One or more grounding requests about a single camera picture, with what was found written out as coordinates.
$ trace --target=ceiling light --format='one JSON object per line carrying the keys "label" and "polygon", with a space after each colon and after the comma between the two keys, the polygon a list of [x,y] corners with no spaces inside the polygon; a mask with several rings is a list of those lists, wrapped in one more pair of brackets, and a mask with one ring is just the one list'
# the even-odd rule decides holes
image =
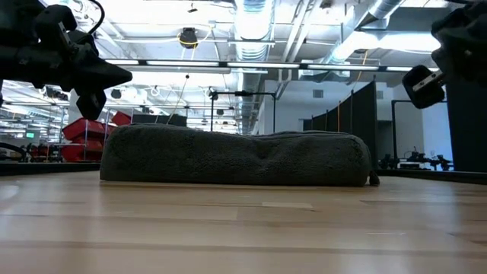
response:
{"label": "ceiling light", "polygon": [[218,67],[218,62],[199,61],[147,61],[147,65]]}
{"label": "ceiling light", "polygon": [[68,107],[69,103],[31,103],[31,102],[4,102],[6,106],[24,106],[24,107],[49,107],[49,106],[58,106],[58,107]]}
{"label": "ceiling light", "polygon": [[412,67],[391,67],[388,66],[386,70],[388,72],[408,72],[412,69]]}
{"label": "ceiling light", "polygon": [[[225,81],[232,82],[235,75],[228,75]],[[208,86],[222,86],[225,84],[223,77],[215,73],[193,73],[191,78],[187,80],[185,93],[187,91],[195,91],[195,88],[190,85],[198,85],[202,87]],[[173,86],[174,90],[180,90],[186,82],[186,73],[182,72],[132,72],[132,84],[146,84],[149,86]]]}
{"label": "ceiling light", "polygon": [[379,70],[379,67],[376,65],[312,65],[312,64],[309,64],[307,66],[307,69],[376,72]]}
{"label": "ceiling light", "polygon": [[267,62],[229,62],[231,68],[252,68],[252,69],[299,69],[300,64],[267,63]]}
{"label": "ceiling light", "polygon": [[249,70],[249,69],[241,69],[236,68],[231,70],[232,73],[246,73],[246,74],[268,74],[269,72],[266,70]]}
{"label": "ceiling light", "polygon": [[[205,106],[193,106],[193,107],[192,106],[189,106],[189,108],[191,110],[210,110],[212,107],[211,106],[207,106],[207,107],[205,107]],[[213,106],[213,109],[214,110],[228,110],[229,107],[217,107],[217,106]]]}
{"label": "ceiling light", "polygon": [[37,126],[37,127],[41,127],[41,128],[46,128],[47,125],[44,125],[44,124],[41,124],[41,123],[31,123],[29,124],[29,126]]}
{"label": "ceiling light", "polygon": [[112,65],[138,65],[138,60],[106,59],[105,61]]}
{"label": "ceiling light", "polygon": [[244,43],[252,43],[256,45],[268,45],[274,46],[275,41],[264,41],[264,40],[235,40],[235,39],[228,39],[227,43],[229,44],[244,44]]}
{"label": "ceiling light", "polygon": [[389,33],[379,41],[382,49],[432,52],[441,46],[429,32]]}
{"label": "ceiling light", "polygon": [[25,133],[25,129],[0,129],[3,133]]}

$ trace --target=pipe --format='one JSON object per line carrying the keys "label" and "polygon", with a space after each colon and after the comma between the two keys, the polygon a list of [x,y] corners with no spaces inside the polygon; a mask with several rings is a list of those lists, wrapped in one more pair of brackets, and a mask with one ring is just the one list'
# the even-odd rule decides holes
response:
{"label": "pipe", "polygon": [[108,33],[103,30],[101,27],[98,28],[97,32],[105,39],[107,40],[109,43],[111,43],[113,46],[115,46],[117,49],[119,49],[122,54],[126,57],[126,58],[132,58],[132,56],[130,55],[130,53],[126,52],[119,44],[117,44],[113,39],[112,37],[110,37],[110,35],[108,35]]}
{"label": "pipe", "polygon": [[281,57],[281,62],[286,62],[286,59],[288,58],[289,52],[291,51],[292,45],[294,44],[294,39],[296,39],[296,36],[298,35],[298,31],[301,25],[303,24],[303,19],[306,14],[307,7],[310,4],[310,1],[312,0],[303,0],[298,16],[294,19],[291,33],[289,34],[288,42],[286,43],[286,47],[284,48],[284,53],[282,54]]}
{"label": "pipe", "polygon": [[299,49],[301,49],[301,46],[303,45],[304,39],[306,39],[307,34],[310,32],[311,18],[313,17],[313,14],[315,14],[317,12],[318,9],[320,9],[320,2],[315,1],[314,5],[313,5],[313,9],[311,9],[311,12],[309,13],[309,15],[306,19],[306,22],[304,23],[304,26],[301,30],[301,33],[299,34],[298,41],[296,42],[296,45],[294,46],[292,54],[289,57],[289,62],[294,62],[296,60],[296,56],[299,53]]}
{"label": "pipe", "polygon": [[[352,31],[347,37],[345,37],[343,41],[336,41],[335,46],[330,50],[330,52],[325,57],[318,59],[315,62],[320,64],[338,65],[347,60],[347,58],[350,57],[350,55],[353,54],[356,49],[376,48],[378,46],[378,38],[384,35],[385,32],[377,35],[377,33],[365,33],[356,30],[374,21],[388,18],[404,1],[405,0],[375,0],[368,6],[368,11],[361,21],[357,22],[356,24],[353,21],[355,16],[347,15],[349,20],[351,20],[349,22],[353,23],[355,31]],[[323,72],[313,76],[301,77],[300,79],[322,82],[325,81],[328,73],[329,72]]]}
{"label": "pipe", "polygon": [[[236,40],[271,40],[272,19],[274,16],[274,0],[236,0],[237,12],[235,14]],[[237,61],[265,62],[269,57],[269,45],[238,43]],[[259,87],[261,75],[242,74],[242,89],[256,92]],[[252,97],[243,97],[243,103],[251,101]],[[246,104],[241,105],[242,133],[250,131],[250,117],[253,108]]]}

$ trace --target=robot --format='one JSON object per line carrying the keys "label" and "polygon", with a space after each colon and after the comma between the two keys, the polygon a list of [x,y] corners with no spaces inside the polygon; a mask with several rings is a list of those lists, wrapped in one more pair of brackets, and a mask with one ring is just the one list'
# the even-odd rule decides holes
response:
{"label": "robot", "polygon": [[44,7],[37,0],[0,0],[0,106],[3,80],[25,81],[35,88],[58,85],[75,90],[84,118],[97,119],[107,101],[104,89],[132,80],[132,73],[99,56],[94,33],[76,30],[71,9]]}
{"label": "robot", "polygon": [[468,2],[431,26],[441,47],[431,53],[438,72],[423,65],[403,78],[403,86],[415,107],[423,109],[444,99],[442,85],[455,78],[487,84],[487,2]]}

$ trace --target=wood grain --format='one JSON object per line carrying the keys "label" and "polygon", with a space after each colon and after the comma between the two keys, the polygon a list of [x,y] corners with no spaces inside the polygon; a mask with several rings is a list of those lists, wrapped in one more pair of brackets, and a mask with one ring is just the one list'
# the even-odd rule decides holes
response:
{"label": "wood grain", "polygon": [[2,273],[486,273],[487,187],[0,178]]}

